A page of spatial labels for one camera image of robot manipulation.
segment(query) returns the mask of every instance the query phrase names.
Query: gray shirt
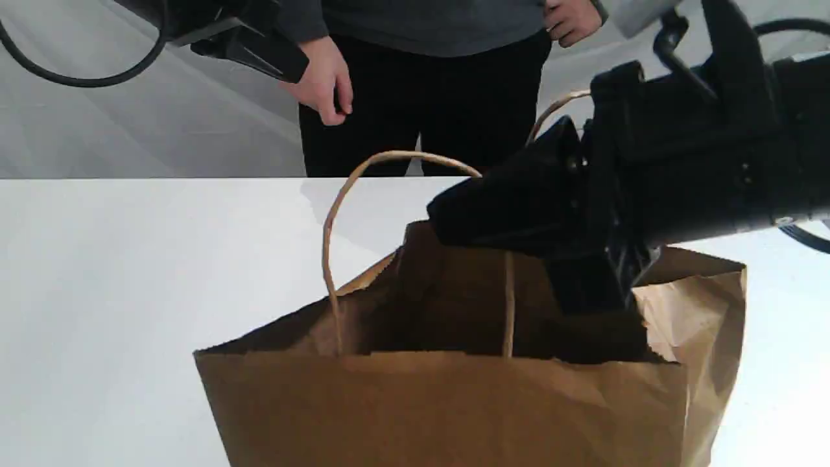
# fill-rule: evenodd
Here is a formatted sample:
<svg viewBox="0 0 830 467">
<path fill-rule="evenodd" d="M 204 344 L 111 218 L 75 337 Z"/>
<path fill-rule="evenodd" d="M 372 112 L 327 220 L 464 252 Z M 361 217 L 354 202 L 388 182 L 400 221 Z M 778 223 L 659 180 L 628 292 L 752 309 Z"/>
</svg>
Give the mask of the gray shirt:
<svg viewBox="0 0 830 467">
<path fill-rule="evenodd" d="M 602 4 L 591 1 L 605 22 Z M 277 26 L 295 42 L 337 34 L 432 57 L 503 47 L 544 27 L 544 0 L 281 0 L 281 6 Z"/>
</svg>

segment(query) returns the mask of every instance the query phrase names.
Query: black cable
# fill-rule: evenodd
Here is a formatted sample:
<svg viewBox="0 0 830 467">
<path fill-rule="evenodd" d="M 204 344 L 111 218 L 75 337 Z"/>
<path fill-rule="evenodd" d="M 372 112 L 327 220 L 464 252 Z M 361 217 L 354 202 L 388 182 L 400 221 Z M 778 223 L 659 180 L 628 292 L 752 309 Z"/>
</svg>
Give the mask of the black cable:
<svg viewBox="0 0 830 467">
<path fill-rule="evenodd" d="M 150 50 L 150 52 L 145 56 L 140 62 L 136 63 L 132 68 L 123 73 L 119 73 L 113 76 L 107 76 L 105 78 L 73 78 L 69 76 L 63 76 L 55 73 L 54 71 L 49 71 L 46 68 L 37 65 L 34 61 L 29 60 L 23 52 L 17 47 L 17 44 L 14 43 L 12 37 L 9 36 L 8 31 L 3 26 L 2 21 L 0 21 L 0 44 L 6 47 L 8 54 L 12 56 L 12 58 L 20 64 L 23 68 L 27 71 L 32 73 L 33 75 L 39 76 L 44 80 L 51 81 L 56 84 L 60 84 L 63 86 L 70 86 L 70 87 L 85 87 L 85 88 L 93 88 L 93 87 L 108 87 L 108 86 L 115 86 L 119 85 L 123 82 L 129 81 L 145 70 L 149 68 L 156 59 L 159 58 L 161 52 L 164 50 L 164 46 L 167 44 L 167 35 L 169 30 L 169 11 L 168 11 L 168 0 L 159 0 L 159 5 L 161 6 L 161 24 L 159 26 L 159 38 L 156 40 L 155 45 Z"/>
<path fill-rule="evenodd" d="M 830 37 L 830 22 L 811 18 L 786 18 L 770 22 L 764 22 L 754 27 L 755 34 L 759 37 L 776 32 L 805 31 L 815 32 Z M 795 225 L 786 225 L 779 228 L 787 236 L 801 243 L 802 245 L 817 250 L 821 253 L 830 254 L 830 240 L 818 237 Z"/>
</svg>

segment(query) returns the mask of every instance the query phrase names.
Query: twisted paper handle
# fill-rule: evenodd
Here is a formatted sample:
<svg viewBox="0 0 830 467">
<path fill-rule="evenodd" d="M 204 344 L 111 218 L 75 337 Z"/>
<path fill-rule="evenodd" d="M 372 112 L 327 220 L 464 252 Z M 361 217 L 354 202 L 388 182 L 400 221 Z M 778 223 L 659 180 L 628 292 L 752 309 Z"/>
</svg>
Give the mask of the twisted paper handle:
<svg viewBox="0 0 830 467">
<path fill-rule="evenodd" d="M 370 165 L 374 165 L 379 162 L 384 162 L 388 160 L 410 159 L 420 159 L 425 160 L 427 162 L 432 162 L 433 164 L 445 165 L 447 167 L 455 167 L 460 171 L 467 173 L 471 177 L 481 177 L 481 173 L 479 173 L 478 170 L 475 170 L 469 165 L 463 164 L 457 160 L 453 160 L 440 155 L 428 154 L 425 152 L 402 150 L 393 150 L 373 155 L 372 157 L 368 158 L 365 162 L 363 162 L 361 165 L 359 165 L 358 168 L 354 170 L 354 172 L 352 172 L 352 174 L 346 180 L 346 183 L 343 185 L 343 188 L 341 188 L 340 192 L 337 193 L 337 197 L 334 199 L 334 202 L 331 205 L 331 209 L 329 210 L 329 215 L 326 216 L 325 224 L 323 225 L 323 279 L 325 280 L 325 287 L 329 291 L 331 312 L 334 314 L 334 327 L 336 329 L 337 334 L 337 353 L 339 355 L 343 353 L 343 328 L 341 322 L 342 317 L 340 316 L 340 303 L 337 297 L 337 289 L 334 287 L 334 279 L 331 277 L 331 266 L 329 261 L 331 229 L 334 226 L 334 218 L 337 216 L 337 213 L 340 209 L 340 205 L 343 203 L 346 194 L 349 192 L 352 186 L 354 186 L 354 183 L 357 182 L 358 178 L 360 178 L 360 175 L 362 175 Z M 513 333 L 515 330 L 515 290 L 513 278 L 513 253 L 505 253 L 505 270 L 505 313 L 507 319 L 505 326 L 505 340 L 502 347 L 502 355 L 506 357 L 511 357 L 513 356 Z"/>
</svg>

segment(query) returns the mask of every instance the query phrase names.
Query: white wall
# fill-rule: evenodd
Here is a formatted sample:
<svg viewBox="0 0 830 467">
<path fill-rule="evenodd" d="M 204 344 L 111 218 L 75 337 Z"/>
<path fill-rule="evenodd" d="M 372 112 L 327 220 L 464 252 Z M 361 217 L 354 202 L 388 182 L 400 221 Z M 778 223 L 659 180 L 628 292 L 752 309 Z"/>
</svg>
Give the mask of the white wall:
<svg viewBox="0 0 830 467">
<path fill-rule="evenodd" d="M 681 45 L 690 62 L 709 53 L 699 5 Z M 608 0 L 611 9 L 623 0 Z M 753 22 L 785 16 L 830 17 L 823 0 L 740 0 Z M 154 30 L 108 0 L 0 0 L 0 16 L 24 52 L 73 76 L 104 76 L 131 66 L 152 46 Z M 621 42 L 613 27 L 545 68 L 540 106 L 585 87 L 597 72 L 651 57 L 652 33 Z M 816 50 L 828 41 L 803 34 L 765 40 L 771 57 Z M 577 120 L 590 102 L 568 108 Z M 41 81 L 0 52 L 0 177 L 302 176 L 295 106 L 276 83 L 243 66 L 166 52 L 122 86 L 81 91 Z"/>
</svg>

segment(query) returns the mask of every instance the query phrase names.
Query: paper bag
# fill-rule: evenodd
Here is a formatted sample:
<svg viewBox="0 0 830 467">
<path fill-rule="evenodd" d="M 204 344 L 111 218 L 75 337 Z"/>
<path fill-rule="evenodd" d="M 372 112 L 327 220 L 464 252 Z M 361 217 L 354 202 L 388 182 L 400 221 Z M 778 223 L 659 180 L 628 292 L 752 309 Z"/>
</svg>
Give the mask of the paper bag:
<svg viewBox="0 0 830 467">
<path fill-rule="evenodd" d="M 232 467 L 708 465 L 745 267 L 669 248 L 640 314 L 571 317 L 509 258 L 411 224 L 330 297 L 197 351 Z"/>
</svg>

